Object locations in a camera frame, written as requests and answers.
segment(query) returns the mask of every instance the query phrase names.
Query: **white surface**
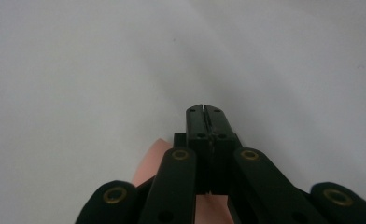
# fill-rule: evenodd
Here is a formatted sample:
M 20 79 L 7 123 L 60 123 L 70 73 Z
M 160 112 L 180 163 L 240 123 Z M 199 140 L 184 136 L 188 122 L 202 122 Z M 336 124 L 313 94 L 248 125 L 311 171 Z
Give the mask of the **white surface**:
M 366 0 L 0 1 L 0 224 L 74 223 L 199 103 L 366 199 Z

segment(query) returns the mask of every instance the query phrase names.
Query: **pink object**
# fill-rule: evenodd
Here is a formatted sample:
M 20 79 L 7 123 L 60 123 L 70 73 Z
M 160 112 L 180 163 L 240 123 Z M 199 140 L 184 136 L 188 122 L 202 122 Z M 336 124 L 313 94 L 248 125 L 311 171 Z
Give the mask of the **pink object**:
M 148 150 L 141 161 L 132 183 L 139 186 L 152 176 L 157 174 L 162 161 L 162 156 L 172 145 L 162 139 L 158 139 Z M 233 223 L 230 211 L 227 207 L 227 196 L 223 195 L 198 195 L 195 210 L 195 223 L 204 224 L 230 224 Z

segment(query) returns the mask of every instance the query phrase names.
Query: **brass screw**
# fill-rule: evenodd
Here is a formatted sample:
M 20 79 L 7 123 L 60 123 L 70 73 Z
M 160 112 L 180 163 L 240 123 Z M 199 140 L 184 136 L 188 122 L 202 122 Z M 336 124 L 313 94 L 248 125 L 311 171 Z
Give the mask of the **brass screw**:
M 332 203 L 340 206 L 348 207 L 354 203 L 351 197 L 338 189 L 325 189 L 323 190 L 323 195 Z
M 189 157 L 189 153 L 186 150 L 176 150 L 172 153 L 172 157 L 175 160 L 183 161 Z
M 122 202 L 127 197 L 127 189 L 123 187 L 115 187 L 108 189 L 104 193 L 105 203 L 119 203 Z
M 251 150 L 245 150 L 241 152 L 241 156 L 249 161 L 256 161 L 259 159 L 259 154 Z

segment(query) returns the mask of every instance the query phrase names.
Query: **white background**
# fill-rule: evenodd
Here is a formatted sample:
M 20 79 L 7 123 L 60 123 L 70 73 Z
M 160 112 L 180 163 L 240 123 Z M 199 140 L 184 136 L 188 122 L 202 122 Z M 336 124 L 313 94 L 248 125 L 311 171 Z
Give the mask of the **white background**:
M 0 224 L 74 223 L 197 104 L 366 199 L 366 0 L 0 0 Z

